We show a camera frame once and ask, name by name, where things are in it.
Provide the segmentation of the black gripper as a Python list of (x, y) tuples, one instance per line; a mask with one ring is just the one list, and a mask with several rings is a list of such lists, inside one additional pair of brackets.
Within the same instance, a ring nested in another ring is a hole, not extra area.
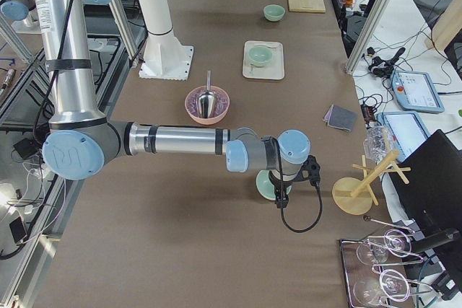
[(275, 204), (277, 208), (286, 208), (289, 203), (288, 188), (294, 182), (305, 182), (308, 181), (317, 191), (321, 192), (321, 166), (317, 159), (313, 155), (309, 155), (308, 159), (302, 164), (300, 170), (293, 178), (284, 178), (282, 181), (273, 173), (273, 170), (269, 173), (269, 180), (275, 187), (276, 199)]

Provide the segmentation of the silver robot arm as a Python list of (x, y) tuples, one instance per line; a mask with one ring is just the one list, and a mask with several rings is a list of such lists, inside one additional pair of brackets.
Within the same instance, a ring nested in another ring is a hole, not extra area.
[(249, 128), (109, 121), (97, 106), (85, 2), (109, 4), (111, 0), (1, 0), (3, 14), (11, 19), (24, 19), (31, 8), (38, 13), (50, 79), (47, 97), (54, 106), (42, 154), (53, 172), (68, 180), (83, 180), (123, 155), (216, 154), (225, 155), (231, 172), (265, 171), (278, 208), (287, 206), (292, 183), (320, 185), (320, 167), (310, 155), (310, 141), (298, 130), (284, 131), (278, 138), (259, 138)]

